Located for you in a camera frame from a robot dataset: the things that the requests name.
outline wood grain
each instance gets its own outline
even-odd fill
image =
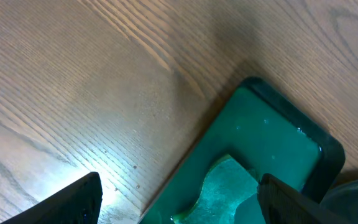
[[[136,223],[252,71],[358,178],[358,1],[0,1],[0,222],[91,170]]]

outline black object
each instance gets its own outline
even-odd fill
[[[258,186],[258,201],[266,224],[346,224],[271,174]]]
[[[91,172],[2,224],[96,224],[101,202],[100,177]]]
[[[330,190],[320,203],[351,223],[358,223],[358,180]]]
[[[240,86],[244,86],[254,92],[320,146],[321,159],[301,191],[303,195],[320,203],[345,163],[345,153],[341,143],[298,110],[261,78],[246,78]]]

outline green block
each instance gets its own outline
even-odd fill
[[[255,194],[258,182],[231,156],[207,173],[195,205],[173,216],[175,224],[233,224],[237,207]]]

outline teal tray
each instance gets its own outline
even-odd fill
[[[172,224],[173,215],[194,205],[207,171],[225,154],[235,158],[256,180],[265,173],[273,174],[315,202],[324,197],[345,161],[336,139],[265,81],[247,78],[140,223]],[[251,202],[244,202],[237,212],[246,214],[247,203]],[[253,210],[260,213],[255,205]]]

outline wooden surface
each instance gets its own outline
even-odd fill
[[[138,222],[254,70],[358,178],[358,0],[0,1],[0,222],[91,170]]]

